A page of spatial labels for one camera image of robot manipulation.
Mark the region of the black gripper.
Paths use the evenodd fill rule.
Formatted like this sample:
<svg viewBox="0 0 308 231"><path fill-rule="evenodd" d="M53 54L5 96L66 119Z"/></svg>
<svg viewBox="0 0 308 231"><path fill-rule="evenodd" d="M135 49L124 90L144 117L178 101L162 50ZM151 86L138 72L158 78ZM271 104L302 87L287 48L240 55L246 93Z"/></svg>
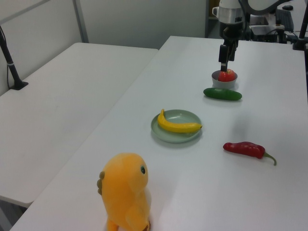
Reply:
<svg viewBox="0 0 308 231"><path fill-rule="evenodd" d="M220 62L220 70L227 71L228 61L234 61L235 52L238 47L238 41L242 36L242 23L226 24L220 23L219 35L224 40L223 45L219 48L218 61Z"/></svg>

